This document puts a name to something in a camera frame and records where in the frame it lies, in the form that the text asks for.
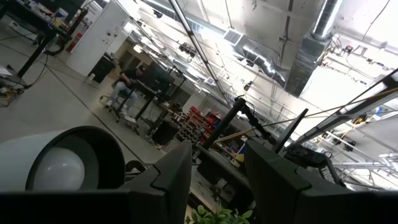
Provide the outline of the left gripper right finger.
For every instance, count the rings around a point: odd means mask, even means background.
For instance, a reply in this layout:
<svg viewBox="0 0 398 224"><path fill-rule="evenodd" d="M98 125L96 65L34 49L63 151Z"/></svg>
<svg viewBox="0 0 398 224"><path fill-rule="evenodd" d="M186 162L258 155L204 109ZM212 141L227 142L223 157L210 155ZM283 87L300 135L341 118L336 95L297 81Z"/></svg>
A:
<svg viewBox="0 0 398 224"><path fill-rule="evenodd" d="M256 141L244 161L262 224L398 224L397 191L332 184Z"/></svg>

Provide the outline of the black monitor on arm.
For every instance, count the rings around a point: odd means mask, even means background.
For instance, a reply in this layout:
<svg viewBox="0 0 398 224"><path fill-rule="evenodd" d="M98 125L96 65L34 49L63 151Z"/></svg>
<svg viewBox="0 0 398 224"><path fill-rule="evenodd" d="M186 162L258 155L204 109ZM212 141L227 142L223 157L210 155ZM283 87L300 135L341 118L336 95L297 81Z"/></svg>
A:
<svg viewBox="0 0 398 224"><path fill-rule="evenodd" d="M275 144L271 148L271 151L278 154L280 150L284 147L284 144L287 142L289 137L295 131L296 127L299 125L301 120L307 114L308 109L304 109L293 121L286 127L284 132L277 138Z"/></svg>

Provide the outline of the white pillar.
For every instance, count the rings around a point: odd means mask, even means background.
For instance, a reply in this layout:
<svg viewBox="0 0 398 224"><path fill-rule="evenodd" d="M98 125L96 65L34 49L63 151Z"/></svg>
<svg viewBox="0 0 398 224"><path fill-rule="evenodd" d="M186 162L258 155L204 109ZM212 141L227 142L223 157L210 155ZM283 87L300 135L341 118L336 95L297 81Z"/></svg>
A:
<svg viewBox="0 0 398 224"><path fill-rule="evenodd" d="M66 64L75 72L87 77L114 40L121 34L128 13L116 0L110 0L97 20L89 26Z"/></svg>

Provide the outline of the silver ventilation duct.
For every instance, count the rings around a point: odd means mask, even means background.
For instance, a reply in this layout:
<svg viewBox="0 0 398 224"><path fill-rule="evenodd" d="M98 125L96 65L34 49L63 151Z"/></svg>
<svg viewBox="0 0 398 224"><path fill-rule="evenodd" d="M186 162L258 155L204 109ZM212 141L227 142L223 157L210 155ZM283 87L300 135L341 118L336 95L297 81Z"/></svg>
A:
<svg viewBox="0 0 398 224"><path fill-rule="evenodd" d="M260 67L265 76L275 80L289 94L298 97L331 42L342 2L343 0L323 0L314 23L302 39L290 70L280 67L267 56L269 50L266 47L261 47L248 38L242 37L234 49Z"/></svg>

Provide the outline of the black monitor pole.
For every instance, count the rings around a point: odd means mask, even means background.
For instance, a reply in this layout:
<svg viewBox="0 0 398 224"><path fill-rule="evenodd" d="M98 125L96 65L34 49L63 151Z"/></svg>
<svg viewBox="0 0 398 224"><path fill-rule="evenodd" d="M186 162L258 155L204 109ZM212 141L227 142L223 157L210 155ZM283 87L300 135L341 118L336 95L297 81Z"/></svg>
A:
<svg viewBox="0 0 398 224"><path fill-rule="evenodd" d="M204 149L209 150L212 144L218 139L220 134L227 128L231 120L237 115L238 111L240 111L246 105L246 100L243 98L237 98L233 107L228 111L226 116L220 121L219 125L212 132L210 137L202 144Z"/></svg>

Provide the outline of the black waste bin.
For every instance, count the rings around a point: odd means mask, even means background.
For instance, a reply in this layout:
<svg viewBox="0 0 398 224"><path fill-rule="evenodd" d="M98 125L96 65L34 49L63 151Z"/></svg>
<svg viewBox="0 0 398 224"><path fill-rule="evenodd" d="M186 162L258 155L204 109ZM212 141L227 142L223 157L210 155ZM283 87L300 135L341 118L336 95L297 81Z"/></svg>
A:
<svg viewBox="0 0 398 224"><path fill-rule="evenodd" d="M105 53L100 60L97 62L97 64L94 66L94 68L90 71L88 76L93 77L93 81L96 83L101 83L104 78L114 69L116 68L116 64L114 62L114 59L112 56L109 54Z"/></svg>

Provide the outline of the white desk lamp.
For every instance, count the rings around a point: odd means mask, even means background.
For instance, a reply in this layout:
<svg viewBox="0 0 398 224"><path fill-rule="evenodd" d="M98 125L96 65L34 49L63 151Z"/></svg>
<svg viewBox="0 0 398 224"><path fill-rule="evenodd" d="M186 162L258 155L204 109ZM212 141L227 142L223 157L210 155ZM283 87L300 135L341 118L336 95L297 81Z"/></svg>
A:
<svg viewBox="0 0 398 224"><path fill-rule="evenodd" d="M125 181L117 140L96 126L0 143L0 192L116 189Z"/></svg>

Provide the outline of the red parts bin shelf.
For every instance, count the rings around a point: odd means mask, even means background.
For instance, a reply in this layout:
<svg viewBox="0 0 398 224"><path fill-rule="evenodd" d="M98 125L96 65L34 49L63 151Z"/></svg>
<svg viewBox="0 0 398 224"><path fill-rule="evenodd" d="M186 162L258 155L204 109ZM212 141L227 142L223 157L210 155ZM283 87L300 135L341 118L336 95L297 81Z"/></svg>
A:
<svg viewBox="0 0 398 224"><path fill-rule="evenodd" d="M191 140L194 144L203 144L220 123L222 115L214 110L203 114L199 109L191 106L187 118L181 123L175 135L179 141Z"/></svg>

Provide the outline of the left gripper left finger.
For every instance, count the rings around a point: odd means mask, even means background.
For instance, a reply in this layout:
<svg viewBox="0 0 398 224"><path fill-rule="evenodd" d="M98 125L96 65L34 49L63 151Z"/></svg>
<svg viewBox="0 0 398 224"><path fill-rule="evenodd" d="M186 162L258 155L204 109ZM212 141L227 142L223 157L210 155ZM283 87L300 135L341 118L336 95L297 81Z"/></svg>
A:
<svg viewBox="0 0 398 224"><path fill-rule="evenodd" d="M118 189L0 194L0 224L183 224L192 143L181 142Z"/></svg>

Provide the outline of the office chair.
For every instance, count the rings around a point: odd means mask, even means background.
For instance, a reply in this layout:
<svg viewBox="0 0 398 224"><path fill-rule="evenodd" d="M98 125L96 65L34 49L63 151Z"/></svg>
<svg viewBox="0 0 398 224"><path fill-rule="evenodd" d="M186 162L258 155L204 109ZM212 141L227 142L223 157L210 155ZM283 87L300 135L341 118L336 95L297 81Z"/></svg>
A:
<svg viewBox="0 0 398 224"><path fill-rule="evenodd" d="M116 97L116 101L109 106L105 106L105 108L107 108L109 112L113 112L116 115L116 123L124 121L127 124L127 126L129 126L133 130L134 133L139 135L138 132L139 125L137 121L133 117L129 116L127 113L121 112L131 94L132 90L120 91L118 93L118 96Z"/></svg>

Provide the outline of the potted green plant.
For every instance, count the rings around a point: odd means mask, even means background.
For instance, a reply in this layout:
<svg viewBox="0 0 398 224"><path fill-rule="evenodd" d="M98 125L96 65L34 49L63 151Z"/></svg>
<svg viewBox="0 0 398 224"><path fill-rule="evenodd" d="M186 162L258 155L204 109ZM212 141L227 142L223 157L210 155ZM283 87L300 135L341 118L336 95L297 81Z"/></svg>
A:
<svg viewBox="0 0 398 224"><path fill-rule="evenodd" d="M184 224L250 224L249 218L252 213L252 210L248 210L240 214L237 210L232 211L227 208L210 212L204 206L199 205L185 217Z"/></svg>

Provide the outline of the person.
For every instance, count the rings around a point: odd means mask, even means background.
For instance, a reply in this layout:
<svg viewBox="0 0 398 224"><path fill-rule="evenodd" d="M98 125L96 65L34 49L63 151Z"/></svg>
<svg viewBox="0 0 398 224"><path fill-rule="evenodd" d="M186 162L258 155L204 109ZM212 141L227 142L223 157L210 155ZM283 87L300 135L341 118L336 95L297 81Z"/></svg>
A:
<svg viewBox="0 0 398 224"><path fill-rule="evenodd" d="M110 95L105 106L110 107L111 105L113 105L116 102L117 97L121 91L125 91L127 94L129 94L129 92L133 88L132 81L139 79L144 74L145 70L146 70L146 67L143 65L140 65L135 69L128 69L128 70L121 71L119 73L119 78L118 78L117 82L114 84L113 92ZM125 102L122 109L120 110L120 113L127 114L129 109L131 108L131 106L134 104L136 98L137 98L136 92L133 91L129 95L129 99L127 100L127 102Z"/></svg>

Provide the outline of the black workbench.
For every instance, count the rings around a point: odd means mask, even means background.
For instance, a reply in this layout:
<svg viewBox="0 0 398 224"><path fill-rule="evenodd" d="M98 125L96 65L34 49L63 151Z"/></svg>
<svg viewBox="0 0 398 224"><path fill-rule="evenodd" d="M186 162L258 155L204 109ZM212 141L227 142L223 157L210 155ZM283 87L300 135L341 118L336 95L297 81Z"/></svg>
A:
<svg viewBox="0 0 398 224"><path fill-rule="evenodd" d="M88 8L81 7L80 14L72 24L72 26L66 30L64 28L56 27L55 24L51 22L50 19L46 19L41 16L38 12L33 10L32 6L28 6L20 0L0 0L0 20L5 15L11 15L12 18L16 18L28 26L33 27L34 31L40 31L43 33L44 37L41 41L38 41L39 46L36 48L35 52L29 57L28 61L24 66L18 71L17 76L22 78L34 61L39 57L40 54L44 53L47 55L57 55L61 53L68 41L72 39L72 34L76 30L79 23L84 19L88 13ZM48 46L51 40L54 38L60 39L60 48L57 51L51 52L45 48Z"/></svg>

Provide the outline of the black side desk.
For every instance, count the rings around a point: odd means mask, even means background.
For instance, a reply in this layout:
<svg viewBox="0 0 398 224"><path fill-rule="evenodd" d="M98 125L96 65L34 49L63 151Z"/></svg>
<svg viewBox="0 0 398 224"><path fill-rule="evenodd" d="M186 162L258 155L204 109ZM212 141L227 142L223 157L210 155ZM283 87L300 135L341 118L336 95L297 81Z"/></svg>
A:
<svg viewBox="0 0 398 224"><path fill-rule="evenodd" d="M199 144L196 147L200 151L201 164L198 166L200 174L204 172L203 176L208 182L214 179L216 183L215 179L221 178L232 186L236 193L228 203L229 207L248 207L254 201L254 198L246 175L219 152L205 149Z"/></svg>

